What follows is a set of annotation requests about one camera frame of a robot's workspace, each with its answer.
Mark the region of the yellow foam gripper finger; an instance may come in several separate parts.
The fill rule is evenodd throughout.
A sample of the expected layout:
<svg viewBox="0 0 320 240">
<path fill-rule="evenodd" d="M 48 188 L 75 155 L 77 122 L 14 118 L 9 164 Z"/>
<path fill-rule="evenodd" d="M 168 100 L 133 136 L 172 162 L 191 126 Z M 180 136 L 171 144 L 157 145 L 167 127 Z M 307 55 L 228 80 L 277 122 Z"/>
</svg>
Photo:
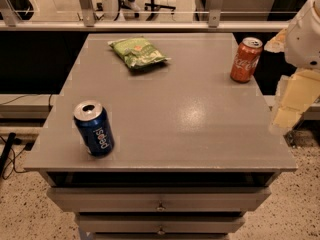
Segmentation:
<svg viewBox="0 0 320 240">
<path fill-rule="evenodd" d="M 269 131 L 275 135 L 286 134 L 319 97 L 320 70 L 298 68 L 290 77 L 282 76 L 276 89 Z"/>
<path fill-rule="evenodd" d="M 271 53 L 280 53 L 284 51 L 285 37 L 287 29 L 284 28 L 279 31 L 273 38 L 271 38 L 264 46 L 264 49 Z"/>
</svg>

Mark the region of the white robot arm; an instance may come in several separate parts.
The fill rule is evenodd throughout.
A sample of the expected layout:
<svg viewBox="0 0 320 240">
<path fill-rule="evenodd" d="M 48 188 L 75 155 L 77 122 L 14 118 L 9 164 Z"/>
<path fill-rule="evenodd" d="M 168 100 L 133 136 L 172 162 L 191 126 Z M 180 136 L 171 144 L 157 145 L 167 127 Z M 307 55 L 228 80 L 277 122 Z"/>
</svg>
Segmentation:
<svg viewBox="0 0 320 240">
<path fill-rule="evenodd" d="M 320 97 L 320 0 L 307 0 L 287 28 L 264 46 L 283 52 L 296 71 L 282 76 L 277 84 L 269 130 L 286 134 Z"/>
</svg>

